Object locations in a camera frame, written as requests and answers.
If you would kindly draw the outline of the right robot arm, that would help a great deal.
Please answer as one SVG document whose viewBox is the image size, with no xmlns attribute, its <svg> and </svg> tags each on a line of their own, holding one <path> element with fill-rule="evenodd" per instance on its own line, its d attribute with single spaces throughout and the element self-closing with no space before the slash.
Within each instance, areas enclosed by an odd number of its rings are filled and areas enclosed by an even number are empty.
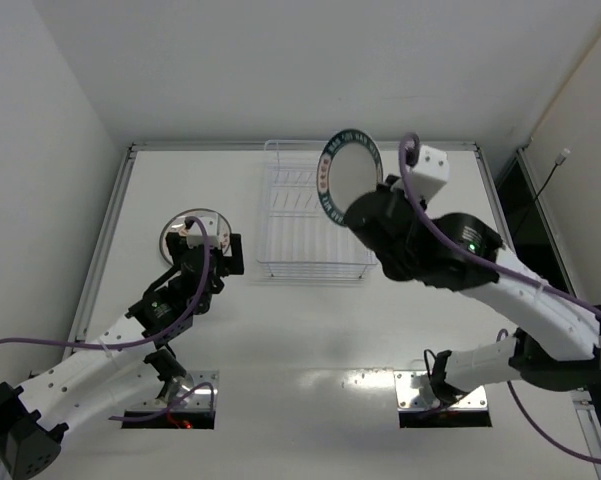
<svg viewBox="0 0 601 480">
<path fill-rule="evenodd" d="M 450 405 L 480 386 L 512 380 L 554 392 L 601 383 L 601 322 L 594 314 L 451 250 L 394 183 L 380 184 L 355 200 L 344 223 L 376 254 L 389 279 L 458 292 L 516 325 L 500 343 L 436 354 L 422 386 L 441 404 Z"/>
</svg>

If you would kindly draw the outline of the green rim lettered plate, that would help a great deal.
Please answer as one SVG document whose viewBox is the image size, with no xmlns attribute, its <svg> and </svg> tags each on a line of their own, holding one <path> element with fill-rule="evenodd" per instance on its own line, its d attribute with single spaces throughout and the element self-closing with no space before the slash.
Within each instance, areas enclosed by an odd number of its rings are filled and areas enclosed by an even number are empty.
<svg viewBox="0 0 601 480">
<path fill-rule="evenodd" d="M 347 209 L 373 191 L 383 179 L 383 165 L 374 140 L 364 131 L 348 128 L 324 146 L 316 168 L 318 201 L 327 218 L 345 227 Z"/>
</svg>

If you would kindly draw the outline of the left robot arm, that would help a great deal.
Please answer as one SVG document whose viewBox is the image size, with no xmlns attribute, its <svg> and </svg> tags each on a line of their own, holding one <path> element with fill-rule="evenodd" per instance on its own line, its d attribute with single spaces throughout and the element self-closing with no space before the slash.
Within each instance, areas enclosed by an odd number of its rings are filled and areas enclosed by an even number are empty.
<svg viewBox="0 0 601 480">
<path fill-rule="evenodd" d="M 92 343 L 17 386 L 0 383 L 0 461 L 13 479 L 31 479 L 54 462 L 67 433 L 102 416 L 146 423 L 203 392 L 215 413 L 216 390 L 194 379 L 169 343 L 208 312 L 224 278 L 244 272 L 240 235 L 171 232 L 172 267 Z"/>
</svg>

